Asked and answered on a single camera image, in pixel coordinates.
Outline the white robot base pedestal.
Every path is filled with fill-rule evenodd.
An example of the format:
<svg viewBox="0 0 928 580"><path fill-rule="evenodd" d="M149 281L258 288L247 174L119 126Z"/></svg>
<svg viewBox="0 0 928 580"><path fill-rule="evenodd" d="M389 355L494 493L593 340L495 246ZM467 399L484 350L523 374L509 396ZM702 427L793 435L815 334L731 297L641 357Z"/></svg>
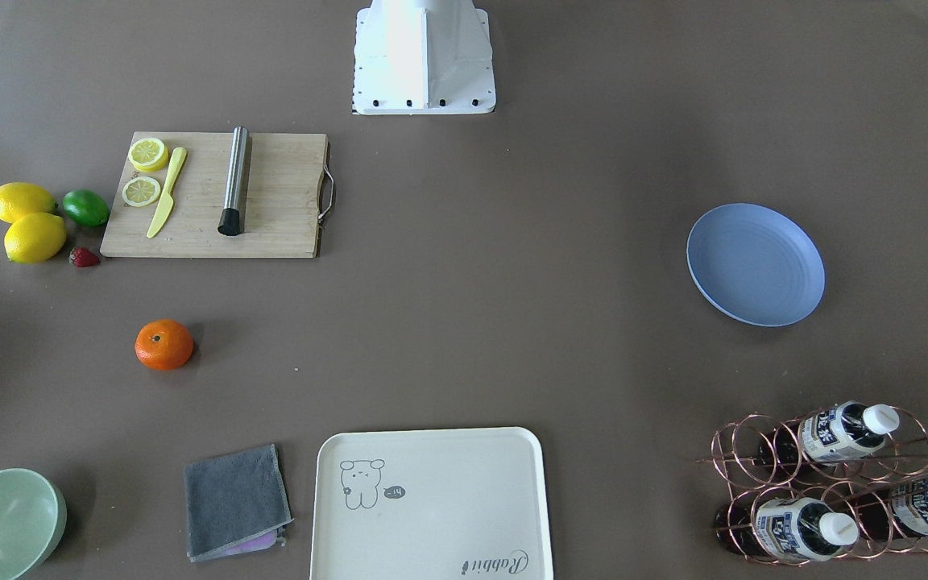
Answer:
<svg viewBox="0 0 928 580"><path fill-rule="evenodd" d="M490 19L473 2L372 1L354 22L354 114L495 110Z"/></svg>

